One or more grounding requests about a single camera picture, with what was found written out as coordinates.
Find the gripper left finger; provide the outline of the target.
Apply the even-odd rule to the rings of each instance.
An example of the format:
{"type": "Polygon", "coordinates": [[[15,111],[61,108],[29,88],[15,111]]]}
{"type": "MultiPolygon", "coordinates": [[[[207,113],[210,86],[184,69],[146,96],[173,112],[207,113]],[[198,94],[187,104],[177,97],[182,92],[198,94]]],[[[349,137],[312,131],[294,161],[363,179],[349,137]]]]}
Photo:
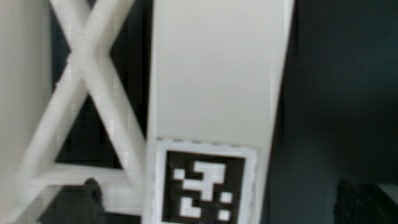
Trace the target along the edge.
{"type": "Polygon", "coordinates": [[[104,192],[90,178],[81,186],[65,186],[38,218],[42,224],[106,224],[104,192]]]}

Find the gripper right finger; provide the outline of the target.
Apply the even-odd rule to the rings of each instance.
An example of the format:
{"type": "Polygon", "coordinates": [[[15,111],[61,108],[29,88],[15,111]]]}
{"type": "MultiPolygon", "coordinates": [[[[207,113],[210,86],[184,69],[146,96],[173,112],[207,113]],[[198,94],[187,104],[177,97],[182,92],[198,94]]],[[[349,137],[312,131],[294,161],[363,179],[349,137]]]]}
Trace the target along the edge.
{"type": "Polygon", "coordinates": [[[338,184],[335,224],[398,224],[398,203],[376,184],[338,184]]]}

